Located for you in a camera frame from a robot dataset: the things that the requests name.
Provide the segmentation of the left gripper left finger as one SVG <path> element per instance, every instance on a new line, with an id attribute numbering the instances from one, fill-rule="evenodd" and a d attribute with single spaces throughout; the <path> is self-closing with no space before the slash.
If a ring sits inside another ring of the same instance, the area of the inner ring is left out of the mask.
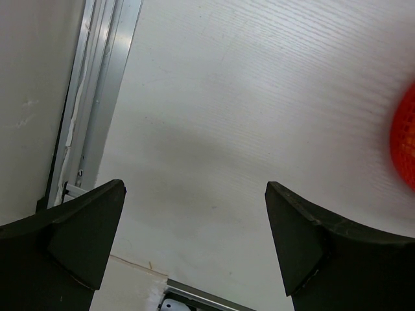
<path id="1" fill-rule="evenodd" d="M 123 181 L 114 179 L 1 226 L 1 309 L 89 310 L 125 196 Z"/>

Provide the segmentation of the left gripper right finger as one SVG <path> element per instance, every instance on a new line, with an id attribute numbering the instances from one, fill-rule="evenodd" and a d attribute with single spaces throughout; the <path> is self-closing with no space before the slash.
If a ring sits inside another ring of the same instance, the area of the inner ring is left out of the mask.
<path id="1" fill-rule="evenodd" d="M 267 184 L 285 293 L 296 310 L 413 310 L 414 239 L 368 227 Z"/>

